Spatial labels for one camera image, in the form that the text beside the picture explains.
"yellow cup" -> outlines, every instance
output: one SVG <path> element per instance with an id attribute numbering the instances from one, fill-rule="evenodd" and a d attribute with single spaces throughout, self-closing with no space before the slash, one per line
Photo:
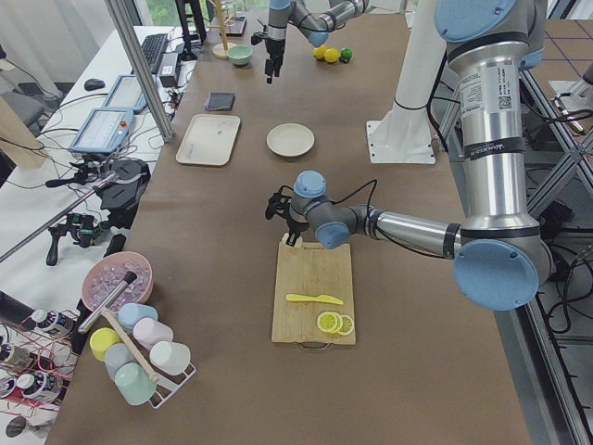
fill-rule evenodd
<path id="1" fill-rule="evenodd" d="M 91 351 L 95 358 L 100 362 L 105 361 L 105 353 L 116 343 L 121 343 L 121 338 L 109 327 L 97 329 L 91 335 Z"/>

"white desk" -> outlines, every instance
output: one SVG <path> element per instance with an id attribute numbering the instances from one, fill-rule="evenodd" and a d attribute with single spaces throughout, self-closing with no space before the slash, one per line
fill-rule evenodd
<path id="1" fill-rule="evenodd" d="M 182 43 L 181 39 L 175 37 L 181 35 L 181 29 L 172 27 L 138 27 L 136 33 L 140 42 L 149 34 L 158 32 L 170 32 L 170 51 Z M 184 62 L 180 74 L 179 84 L 183 85 L 190 77 L 195 62 Z M 108 93 L 111 85 L 116 81 L 118 75 L 129 74 L 131 65 L 125 55 L 121 41 L 116 32 L 113 32 L 105 44 L 97 52 L 79 80 L 74 84 L 69 94 L 64 98 L 63 103 L 72 99 L 84 97 L 96 93 Z M 87 92 L 83 85 L 87 79 L 99 78 L 106 83 L 105 88 Z M 169 100 L 167 89 L 159 86 L 161 98 Z M 66 105 L 61 112 L 58 111 L 45 125 L 46 129 L 52 128 L 75 128 L 83 124 L 89 111 L 103 105 L 104 96 L 92 96 L 86 100 L 80 100 Z M 151 116 L 146 111 L 136 116 L 130 130 L 131 149 L 128 154 L 131 157 L 149 162 L 154 166 L 158 158 L 162 138 L 158 128 Z M 58 144 L 69 146 L 76 133 L 72 131 L 55 131 L 47 135 L 41 135 L 39 140 L 52 148 L 47 149 L 46 154 L 56 162 L 68 166 L 69 162 L 76 159 L 68 150 L 59 149 Z M 56 179 L 67 171 L 67 167 L 54 165 L 50 159 L 38 170 L 25 171 L 16 168 L 8 180 L 11 183 L 26 187 L 44 184 L 49 179 Z M 74 172 L 67 172 L 65 177 L 71 177 Z M 89 185 L 74 185 L 79 190 L 89 190 Z M 6 183 L 0 188 L 0 253 L 4 253 L 16 245 L 21 239 L 33 232 L 35 229 L 46 223 L 57 213 L 65 209 L 77 199 L 76 194 L 66 186 L 48 189 L 44 186 L 31 189 L 18 188 Z M 79 213 L 93 213 L 98 211 L 105 219 L 107 213 L 100 211 L 100 200 L 98 197 L 91 197 L 87 204 L 81 204 L 74 209 Z M 51 237 L 48 233 L 41 234 L 27 246 L 16 252 L 6 261 L 0 263 L 0 289 L 12 297 L 19 299 L 34 309 L 45 310 L 73 310 L 81 297 L 82 281 L 91 267 L 101 260 L 105 254 L 110 241 L 110 234 L 103 234 L 97 245 L 82 249 L 72 244 L 71 237 L 66 236 L 60 240 L 58 249 L 58 263 L 54 267 L 45 265 L 45 257 L 51 244 Z M 6 409 L 6 403 L 0 402 L 0 410 Z M 43 420 L 54 414 L 35 413 L 33 422 L 41 423 Z M 5 437 L 4 429 L 12 416 L 0 413 L 0 438 Z M 32 445 L 43 443 L 44 440 L 37 439 L 31 433 L 23 434 L 10 440 L 13 445 Z"/>

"cutting board handle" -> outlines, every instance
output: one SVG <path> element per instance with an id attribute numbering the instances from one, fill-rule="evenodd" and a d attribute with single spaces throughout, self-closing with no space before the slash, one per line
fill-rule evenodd
<path id="1" fill-rule="evenodd" d="M 308 343 L 297 343 L 297 342 L 295 342 L 295 344 L 300 346 L 303 350 L 320 351 L 320 350 L 327 350 L 334 343 L 322 343 L 322 346 L 310 346 Z"/>

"keyboard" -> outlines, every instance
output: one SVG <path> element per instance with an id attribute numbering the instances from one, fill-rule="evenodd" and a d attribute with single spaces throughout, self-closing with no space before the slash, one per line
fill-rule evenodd
<path id="1" fill-rule="evenodd" d="M 167 49 L 167 34 L 147 35 L 142 42 L 142 52 L 145 55 L 148 68 L 152 74 L 157 74 L 163 53 Z"/>

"yellow plastic knife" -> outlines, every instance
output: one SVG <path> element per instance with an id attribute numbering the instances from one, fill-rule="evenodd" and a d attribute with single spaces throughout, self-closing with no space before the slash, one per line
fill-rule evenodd
<path id="1" fill-rule="evenodd" d="M 317 297 L 311 297 L 309 295 L 300 294 L 286 294 L 286 301 L 292 301 L 296 303 L 313 302 L 313 303 L 329 303 L 329 304 L 344 304 L 344 301 L 332 297 L 331 295 L 318 295 Z"/>

